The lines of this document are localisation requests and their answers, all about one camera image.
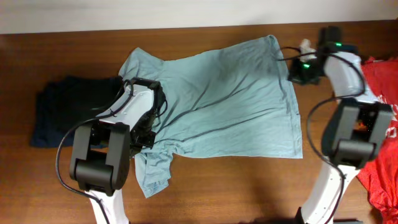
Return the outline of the light blue grey t-shirt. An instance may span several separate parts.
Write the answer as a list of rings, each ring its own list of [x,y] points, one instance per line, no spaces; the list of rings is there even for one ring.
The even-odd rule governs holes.
[[[178,60],[134,49],[119,75],[160,82],[168,107],[134,158],[145,197],[169,184],[174,155],[300,159],[299,107],[277,39],[267,35]]]

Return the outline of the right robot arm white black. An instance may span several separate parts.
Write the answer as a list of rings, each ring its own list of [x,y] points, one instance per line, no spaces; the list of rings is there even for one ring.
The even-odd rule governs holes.
[[[333,223],[351,181],[378,156],[393,112],[371,91],[358,49],[342,42],[339,27],[321,28],[315,49],[304,40],[297,51],[299,55],[291,58],[289,81],[316,85],[327,77],[333,88],[333,96],[316,104],[308,115],[332,101],[338,106],[322,134],[321,149],[314,151],[322,160],[320,174],[294,223]]]

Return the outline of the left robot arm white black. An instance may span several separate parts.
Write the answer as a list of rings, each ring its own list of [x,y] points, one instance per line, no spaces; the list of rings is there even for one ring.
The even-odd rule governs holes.
[[[129,223],[122,187],[130,159],[152,148],[155,119],[167,109],[159,81],[124,80],[123,94],[95,118],[75,129],[69,174],[76,192],[90,199],[97,223]]]

